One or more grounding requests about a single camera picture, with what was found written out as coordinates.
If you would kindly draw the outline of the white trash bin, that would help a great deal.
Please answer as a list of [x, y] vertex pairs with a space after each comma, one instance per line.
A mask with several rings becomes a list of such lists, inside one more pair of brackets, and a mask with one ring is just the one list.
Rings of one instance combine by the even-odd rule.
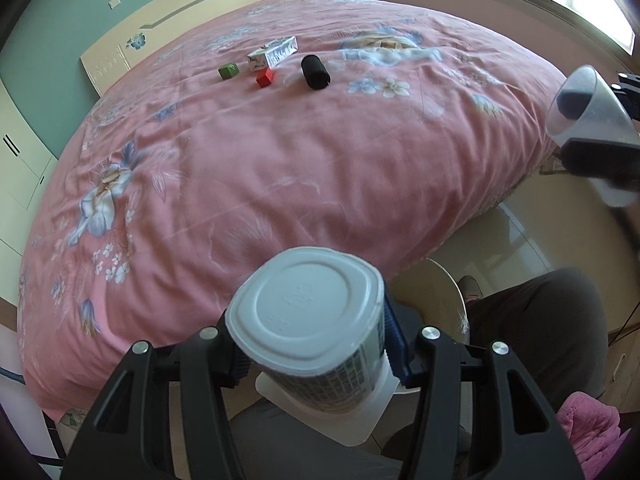
[[399, 393], [414, 393], [418, 383], [416, 337], [425, 326], [438, 328], [453, 340], [470, 341], [470, 326], [462, 292], [439, 263], [424, 259], [385, 283], [384, 349]]

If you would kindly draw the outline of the pink fleece garment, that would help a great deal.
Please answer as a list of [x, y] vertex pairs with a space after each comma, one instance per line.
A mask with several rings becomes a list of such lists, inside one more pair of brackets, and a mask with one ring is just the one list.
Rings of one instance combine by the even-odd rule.
[[620, 412], [583, 392], [572, 393], [556, 414], [582, 473], [592, 480], [612, 460], [627, 435], [620, 431]]

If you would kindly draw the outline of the clear plastic cup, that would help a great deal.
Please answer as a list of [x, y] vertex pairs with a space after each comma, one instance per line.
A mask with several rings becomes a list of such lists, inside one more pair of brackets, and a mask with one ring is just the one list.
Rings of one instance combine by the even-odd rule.
[[570, 139], [639, 144], [639, 133], [619, 99], [590, 65], [574, 70], [547, 114], [546, 133], [557, 146]]

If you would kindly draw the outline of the pink floral bedspread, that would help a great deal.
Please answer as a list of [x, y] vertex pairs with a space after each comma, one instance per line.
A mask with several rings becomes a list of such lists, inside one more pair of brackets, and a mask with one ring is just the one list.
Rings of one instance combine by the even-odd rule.
[[[247, 55], [288, 36], [297, 52], [260, 88]], [[239, 75], [222, 80], [226, 63]], [[217, 321], [291, 247], [406, 270], [549, 157], [563, 82], [498, 32], [376, 0], [264, 0], [187, 32], [109, 88], [58, 159], [18, 281], [28, 390], [52, 419], [90, 408], [130, 344]]]

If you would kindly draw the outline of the white wardrobe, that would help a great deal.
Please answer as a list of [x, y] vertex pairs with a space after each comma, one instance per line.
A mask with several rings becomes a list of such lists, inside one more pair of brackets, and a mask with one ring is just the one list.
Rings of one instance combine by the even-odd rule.
[[18, 279], [32, 222], [50, 181], [56, 157], [0, 89], [1, 298], [18, 304]]

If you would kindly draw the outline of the white milk carton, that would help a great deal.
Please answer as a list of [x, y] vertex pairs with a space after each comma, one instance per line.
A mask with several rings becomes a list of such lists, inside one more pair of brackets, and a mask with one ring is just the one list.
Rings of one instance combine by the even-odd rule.
[[276, 67], [297, 50], [298, 43], [295, 36], [272, 40], [247, 55], [248, 68], [251, 72], [259, 72], [265, 68]]

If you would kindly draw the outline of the dark trousers leg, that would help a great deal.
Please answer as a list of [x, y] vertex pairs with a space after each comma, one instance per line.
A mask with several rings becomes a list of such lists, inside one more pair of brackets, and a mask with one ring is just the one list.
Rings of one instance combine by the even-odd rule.
[[[608, 329], [597, 287], [581, 270], [565, 268], [466, 304], [471, 342], [510, 346], [554, 410], [574, 392], [605, 392]], [[346, 448], [262, 399], [230, 422], [246, 478], [395, 479], [411, 429], [385, 451]]]

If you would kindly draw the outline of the black foam cylinder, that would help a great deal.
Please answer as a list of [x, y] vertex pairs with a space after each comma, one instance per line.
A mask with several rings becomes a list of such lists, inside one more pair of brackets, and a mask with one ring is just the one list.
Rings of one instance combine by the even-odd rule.
[[308, 54], [304, 56], [302, 62], [300, 62], [300, 67], [307, 86], [312, 90], [322, 90], [330, 84], [331, 76], [317, 55]]

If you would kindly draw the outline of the green wooden cube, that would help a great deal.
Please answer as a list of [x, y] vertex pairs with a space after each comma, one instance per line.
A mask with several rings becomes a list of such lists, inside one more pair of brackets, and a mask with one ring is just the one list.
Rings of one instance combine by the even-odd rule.
[[222, 80], [229, 80], [239, 75], [240, 68], [236, 63], [226, 63], [218, 68]]

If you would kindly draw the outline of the shoe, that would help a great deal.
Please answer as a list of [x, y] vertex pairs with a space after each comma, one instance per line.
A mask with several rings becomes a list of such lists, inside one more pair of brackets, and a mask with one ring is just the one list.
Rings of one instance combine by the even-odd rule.
[[458, 287], [466, 304], [483, 298], [480, 284], [471, 275], [462, 276], [458, 281]]

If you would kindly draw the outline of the white yogurt cup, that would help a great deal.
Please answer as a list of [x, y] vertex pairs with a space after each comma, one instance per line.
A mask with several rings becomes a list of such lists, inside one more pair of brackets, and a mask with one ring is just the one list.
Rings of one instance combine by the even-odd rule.
[[243, 283], [224, 322], [259, 368], [261, 396], [341, 445], [369, 439], [399, 385], [372, 264], [328, 248], [286, 250]]

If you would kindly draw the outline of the red wooden block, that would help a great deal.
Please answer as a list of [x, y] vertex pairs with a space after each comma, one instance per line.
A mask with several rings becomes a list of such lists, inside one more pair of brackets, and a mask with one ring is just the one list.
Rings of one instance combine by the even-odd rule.
[[255, 77], [255, 80], [260, 88], [269, 87], [270, 84], [273, 83], [273, 79], [274, 71], [270, 67], [263, 68], [257, 73]]

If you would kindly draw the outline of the cream wooden headboard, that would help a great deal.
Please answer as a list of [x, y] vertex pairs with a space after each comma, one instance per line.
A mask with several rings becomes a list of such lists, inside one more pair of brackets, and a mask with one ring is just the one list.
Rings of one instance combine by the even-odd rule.
[[154, 52], [222, 14], [262, 0], [152, 0], [111, 28], [80, 57], [99, 96]]

